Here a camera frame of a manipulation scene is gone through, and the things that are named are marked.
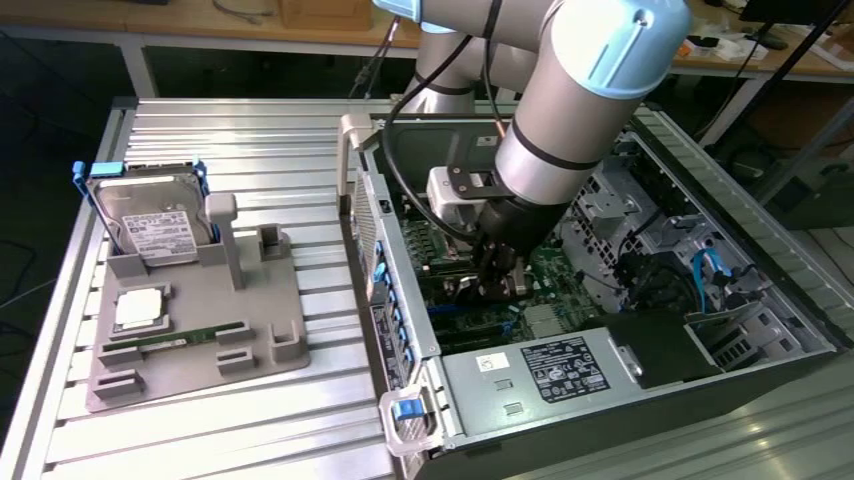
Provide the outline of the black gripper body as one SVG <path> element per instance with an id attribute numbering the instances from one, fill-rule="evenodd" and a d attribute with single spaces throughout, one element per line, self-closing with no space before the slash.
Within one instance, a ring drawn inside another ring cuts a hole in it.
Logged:
<path id="1" fill-rule="evenodd" d="M 505 246 L 517 257 L 528 258 L 565 211 L 565 203 L 539 205 L 520 197 L 490 199 L 477 218 L 477 243 L 484 246 Z"/>

